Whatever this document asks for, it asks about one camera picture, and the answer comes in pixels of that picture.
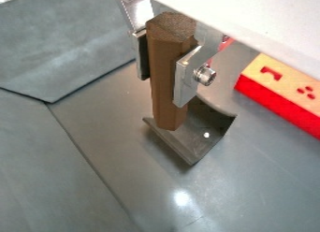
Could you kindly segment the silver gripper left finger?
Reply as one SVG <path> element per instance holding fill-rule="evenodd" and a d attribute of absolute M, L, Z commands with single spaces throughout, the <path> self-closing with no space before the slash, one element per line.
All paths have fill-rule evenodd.
<path fill-rule="evenodd" d="M 150 78 L 146 22 L 154 18 L 150 0 L 116 0 L 127 27 L 133 50 L 135 52 L 138 78 Z"/>

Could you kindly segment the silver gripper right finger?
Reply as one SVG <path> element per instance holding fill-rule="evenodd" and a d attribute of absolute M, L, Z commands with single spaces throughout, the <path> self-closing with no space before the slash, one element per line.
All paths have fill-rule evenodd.
<path fill-rule="evenodd" d="M 197 95 L 198 85 L 209 86 L 217 74 L 207 61 L 218 53 L 222 33 L 197 22 L 194 38 L 197 46 L 177 60 L 173 102 L 179 108 Z"/>

